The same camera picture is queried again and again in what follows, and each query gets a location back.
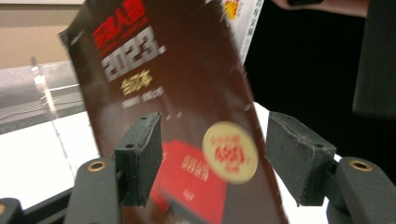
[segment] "hand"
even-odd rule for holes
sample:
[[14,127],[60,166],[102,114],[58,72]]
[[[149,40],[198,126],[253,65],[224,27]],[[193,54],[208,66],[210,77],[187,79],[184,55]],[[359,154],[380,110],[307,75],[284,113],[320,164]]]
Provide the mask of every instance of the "hand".
[[319,4],[298,7],[290,6],[289,0],[273,0],[273,2],[279,7],[287,10],[315,9],[359,17],[366,17],[369,7],[369,0],[323,0],[323,2]]

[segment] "white surface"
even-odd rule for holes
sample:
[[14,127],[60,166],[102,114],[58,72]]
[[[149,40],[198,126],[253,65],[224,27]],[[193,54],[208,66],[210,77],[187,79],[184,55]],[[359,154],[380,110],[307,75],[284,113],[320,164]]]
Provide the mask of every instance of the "white surface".
[[[258,104],[255,108],[265,137],[269,112]],[[74,168],[97,157],[86,112],[58,119],[56,127]],[[72,173],[50,122],[0,135],[0,176],[0,198],[18,198],[24,209],[73,186]],[[297,207],[278,176],[276,180],[290,224],[328,223],[327,200],[321,207]]]

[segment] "brass screw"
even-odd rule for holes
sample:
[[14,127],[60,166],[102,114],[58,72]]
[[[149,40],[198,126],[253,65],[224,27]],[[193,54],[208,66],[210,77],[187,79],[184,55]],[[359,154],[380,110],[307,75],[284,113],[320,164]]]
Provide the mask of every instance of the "brass screw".
[[3,215],[3,213],[6,211],[6,206],[0,203],[0,215]]
[[364,161],[349,161],[349,165],[364,172],[371,172],[373,170],[373,166]]
[[103,161],[95,161],[88,166],[88,171],[98,172],[105,169],[106,164]]

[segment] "dark background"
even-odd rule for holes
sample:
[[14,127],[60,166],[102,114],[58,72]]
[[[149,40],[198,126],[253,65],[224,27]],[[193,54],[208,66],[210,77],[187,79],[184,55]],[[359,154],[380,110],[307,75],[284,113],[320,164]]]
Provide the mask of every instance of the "dark background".
[[256,102],[297,118],[339,155],[374,162],[396,183],[396,122],[352,112],[364,23],[266,0],[245,67]]

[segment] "brown book cover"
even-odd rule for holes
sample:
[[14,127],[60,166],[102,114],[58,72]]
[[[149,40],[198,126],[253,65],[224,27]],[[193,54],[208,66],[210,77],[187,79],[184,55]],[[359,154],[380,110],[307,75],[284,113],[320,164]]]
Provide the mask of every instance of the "brown book cover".
[[162,113],[163,163],[125,223],[287,223],[220,1],[88,0],[61,33],[101,156]]

